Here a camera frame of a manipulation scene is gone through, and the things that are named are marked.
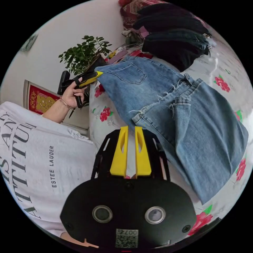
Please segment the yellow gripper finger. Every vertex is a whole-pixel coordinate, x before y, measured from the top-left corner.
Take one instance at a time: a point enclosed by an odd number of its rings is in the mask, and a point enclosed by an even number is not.
[[[142,127],[140,126],[135,127],[135,162],[136,178],[138,178],[138,176],[151,175],[151,166],[149,162],[147,146],[145,143]]]
[[[126,177],[127,172],[127,145],[128,145],[128,126],[120,128],[119,139],[111,164],[110,173],[112,176]]]

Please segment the qr code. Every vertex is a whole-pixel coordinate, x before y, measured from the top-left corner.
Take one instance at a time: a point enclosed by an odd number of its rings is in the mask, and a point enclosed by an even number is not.
[[[116,229],[116,248],[137,248],[138,230]]]

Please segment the screw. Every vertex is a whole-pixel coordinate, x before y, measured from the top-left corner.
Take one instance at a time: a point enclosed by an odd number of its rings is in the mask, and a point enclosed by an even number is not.
[[[183,233],[186,233],[186,232],[188,232],[190,229],[191,229],[191,226],[190,226],[190,225],[186,225],[186,226],[183,227],[182,232],[183,232]]]
[[[73,230],[74,226],[71,223],[67,223],[67,229],[68,230]]]
[[[126,183],[126,188],[127,188],[127,189],[133,189],[133,188],[134,188],[134,186],[133,186],[133,184],[132,184],[132,183],[127,182],[127,183]]]

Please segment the bed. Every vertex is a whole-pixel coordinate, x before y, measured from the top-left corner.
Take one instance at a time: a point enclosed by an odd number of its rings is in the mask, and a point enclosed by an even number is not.
[[[190,186],[170,164],[171,181],[182,187],[191,197],[197,214],[197,222],[187,237],[217,218],[224,218],[235,205],[247,184],[253,165],[253,88],[249,77],[234,51],[219,38],[213,37],[217,45],[211,49],[211,56],[202,56],[184,73],[194,79],[201,78],[220,92],[231,104],[238,120],[247,128],[249,140],[246,152],[226,185],[205,205],[202,205]],[[89,106],[90,139],[97,148],[105,136],[125,126],[117,110],[99,82],[91,86]],[[127,176],[135,174],[134,135],[129,135]]]

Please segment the gold bracelet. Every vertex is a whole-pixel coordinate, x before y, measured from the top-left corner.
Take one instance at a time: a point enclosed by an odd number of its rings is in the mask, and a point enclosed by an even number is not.
[[[62,98],[60,98],[60,102],[62,102],[66,107],[68,107],[70,110],[73,110],[73,108],[72,107],[70,107],[70,106],[68,106],[63,100],[62,100]]]

